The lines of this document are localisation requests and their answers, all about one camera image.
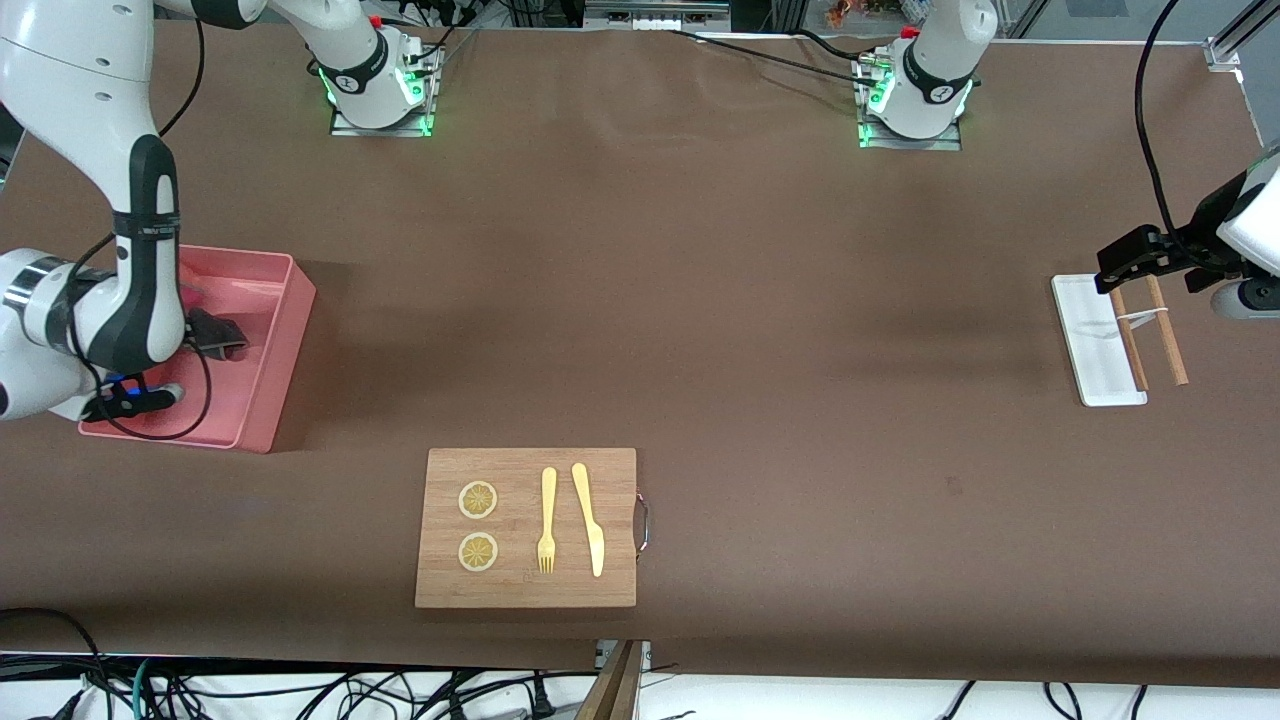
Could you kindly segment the wooden cutting board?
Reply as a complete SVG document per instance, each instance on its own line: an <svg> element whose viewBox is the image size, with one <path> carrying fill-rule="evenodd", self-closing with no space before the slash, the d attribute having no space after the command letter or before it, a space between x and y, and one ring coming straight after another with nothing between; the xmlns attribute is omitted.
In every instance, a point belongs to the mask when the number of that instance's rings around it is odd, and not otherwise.
<svg viewBox="0 0 1280 720"><path fill-rule="evenodd" d="M591 571L571 466L586 465L596 521L605 536L602 577ZM541 470L558 473L556 568L538 569ZM484 519L465 518L460 491L490 482L499 495ZM635 550L637 452L634 448L434 448L428 456L415 603L420 609L630 609L637 601ZM456 552L474 532L499 543L486 571L461 568Z"/></svg>

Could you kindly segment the grey metal equipment box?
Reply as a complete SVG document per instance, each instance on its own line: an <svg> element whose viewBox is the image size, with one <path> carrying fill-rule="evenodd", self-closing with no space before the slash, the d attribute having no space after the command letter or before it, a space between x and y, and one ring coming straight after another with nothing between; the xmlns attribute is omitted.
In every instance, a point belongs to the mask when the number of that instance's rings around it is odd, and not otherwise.
<svg viewBox="0 0 1280 720"><path fill-rule="evenodd" d="M584 0L584 29L731 32L730 0Z"/></svg>

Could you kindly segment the yellow plastic fork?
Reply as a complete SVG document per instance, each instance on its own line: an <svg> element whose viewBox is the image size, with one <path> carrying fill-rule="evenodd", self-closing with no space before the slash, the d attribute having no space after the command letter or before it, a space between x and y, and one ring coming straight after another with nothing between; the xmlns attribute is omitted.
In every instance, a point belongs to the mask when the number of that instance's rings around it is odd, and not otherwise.
<svg viewBox="0 0 1280 720"><path fill-rule="evenodd" d="M554 515L558 473L554 468L541 470L541 534L538 539L538 569L540 574L552 574L556 568Z"/></svg>

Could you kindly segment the aluminium frame corner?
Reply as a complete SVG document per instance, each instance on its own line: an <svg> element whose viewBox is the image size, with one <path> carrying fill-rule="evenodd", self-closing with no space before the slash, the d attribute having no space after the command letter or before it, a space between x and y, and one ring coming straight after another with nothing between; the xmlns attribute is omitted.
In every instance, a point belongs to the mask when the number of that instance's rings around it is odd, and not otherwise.
<svg viewBox="0 0 1280 720"><path fill-rule="evenodd" d="M1247 22L1235 19L1204 41L1204 59L1211 72L1233 72L1239 68L1239 49L1251 37Z"/></svg>

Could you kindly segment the wooden plank under table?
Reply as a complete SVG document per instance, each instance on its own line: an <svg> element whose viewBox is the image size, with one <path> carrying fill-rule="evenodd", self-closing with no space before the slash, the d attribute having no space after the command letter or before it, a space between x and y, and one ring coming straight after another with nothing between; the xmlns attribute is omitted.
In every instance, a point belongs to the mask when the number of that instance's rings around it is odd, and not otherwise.
<svg viewBox="0 0 1280 720"><path fill-rule="evenodd" d="M648 641L612 641L604 665L573 720L637 720L641 675L649 669Z"/></svg>

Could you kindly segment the pink plastic bin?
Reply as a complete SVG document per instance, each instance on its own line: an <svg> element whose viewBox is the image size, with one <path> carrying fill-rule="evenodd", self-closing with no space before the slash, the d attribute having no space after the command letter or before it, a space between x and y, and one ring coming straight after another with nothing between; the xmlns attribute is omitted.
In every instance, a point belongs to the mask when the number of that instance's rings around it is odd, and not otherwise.
<svg viewBox="0 0 1280 720"><path fill-rule="evenodd" d="M212 401L206 415L200 413L205 391L201 361L183 348L143 375L148 387L179 384L183 400L166 410L125 419L123 425L168 436L197 421L178 445L265 454L291 387L315 286L292 256L279 252L184 245L179 260L216 277L212 301L204 309L234 320L250 347L238 361L210 361Z"/></svg>

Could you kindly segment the yellow plastic knife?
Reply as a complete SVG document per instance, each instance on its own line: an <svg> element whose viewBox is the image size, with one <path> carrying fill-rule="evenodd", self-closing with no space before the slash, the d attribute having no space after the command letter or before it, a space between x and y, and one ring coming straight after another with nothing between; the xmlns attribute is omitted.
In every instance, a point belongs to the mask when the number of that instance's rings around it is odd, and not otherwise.
<svg viewBox="0 0 1280 720"><path fill-rule="evenodd" d="M580 509L585 524L588 547L591 562L591 574L602 577L605 564L605 536L602 525L594 515L590 475L585 464L575 462L571 466L573 487L579 497Z"/></svg>

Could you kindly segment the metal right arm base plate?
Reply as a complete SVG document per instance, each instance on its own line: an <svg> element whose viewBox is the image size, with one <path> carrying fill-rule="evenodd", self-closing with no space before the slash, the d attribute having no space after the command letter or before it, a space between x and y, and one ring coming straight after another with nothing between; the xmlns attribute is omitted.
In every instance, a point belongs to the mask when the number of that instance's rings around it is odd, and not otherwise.
<svg viewBox="0 0 1280 720"><path fill-rule="evenodd" d="M434 132L443 68L443 47L430 44L398 55L361 94L347 94L329 79L334 136L421 138Z"/></svg>

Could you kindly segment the brown wooden chopstick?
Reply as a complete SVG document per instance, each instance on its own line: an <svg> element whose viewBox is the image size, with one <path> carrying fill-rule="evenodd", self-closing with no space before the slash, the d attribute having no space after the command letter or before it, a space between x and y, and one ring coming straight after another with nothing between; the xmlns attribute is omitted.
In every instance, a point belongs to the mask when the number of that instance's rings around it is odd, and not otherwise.
<svg viewBox="0 0 1280 720"><path fill-rule="evenodd" d="M1134 328L1132 325L1130 313L1126 309L1123 292L1120 290L1112 290L1108 293L1108 299L1112 305L1114 314L1116 316L1119 336L1126 354L1126 360L1129 361L1130 373L1135 388L1140 392L1146 392L1148 389L1146 369L1140 360L1140 352L1139 348L1137 347L1137 340Z"/></svg>
<svg viewBox="0 0 1280 720"><path fill-rule="evenodd" d="M1160 341L1165 351L1165 357L1167 359L1172 382L1175 386L1188 386L1189 377L1187 374L1185 361L1172 328L1169 306L1165 302L1164 291L1160 286L1158 278L1155 275L1147 275L1146 287L1149 292L1152 302L1155 304L1155 316L1158 325Z"/></svg>

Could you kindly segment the white rectangular tray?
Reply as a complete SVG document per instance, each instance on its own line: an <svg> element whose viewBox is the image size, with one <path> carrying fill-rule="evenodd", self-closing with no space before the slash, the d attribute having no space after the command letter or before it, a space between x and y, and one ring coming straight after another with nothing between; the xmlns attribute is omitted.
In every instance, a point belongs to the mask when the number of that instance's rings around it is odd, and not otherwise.
<svg viewBox="0 0 1280 720"><path fill-rule="evenodd" d="M1114 304L1091 274L1055 275L1059 311L1078 396L1085 407L1137 407L1148 402L1133 375Z"/></svg>

